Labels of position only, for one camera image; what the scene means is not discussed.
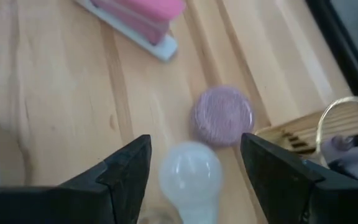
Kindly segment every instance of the purple round object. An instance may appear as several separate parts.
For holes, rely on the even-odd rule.
[[[191,123],[197,137],[213,146],[233,146],[242,133],[254,128],[253,113],[248,99],[228,86],[211,88],[194,105]]]

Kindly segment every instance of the light bulb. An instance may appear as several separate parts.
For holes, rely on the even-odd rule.
[[[222,167],[208,146],[185,142],[174,147],[162,163],[159,179],[184,224],[218,222]]]

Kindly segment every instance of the pink object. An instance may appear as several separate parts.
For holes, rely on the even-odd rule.
[[[233,146],[254,128],[248,99],[237,89],[220,86],[204,92],[193,108],[191,122],[197,137],[213,146]]]
[[[91,0],[125,25],[158,44],[169,30],[169,22],[185,8],[182,0]]]

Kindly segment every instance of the wood grain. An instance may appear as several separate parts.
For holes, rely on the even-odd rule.
[[[152,167],[143,209],[174,211],[158,186],[170,147],[191,139],[189,111],[216,85],[249,97],[255,129],[350,95],[297,0],[187,0],[162,63],[71,0],[0,0],[0,124],[17,136],[32,185],[56,185],[141,134]],[[237,148],[224,169],[220,223],[265,223]]]

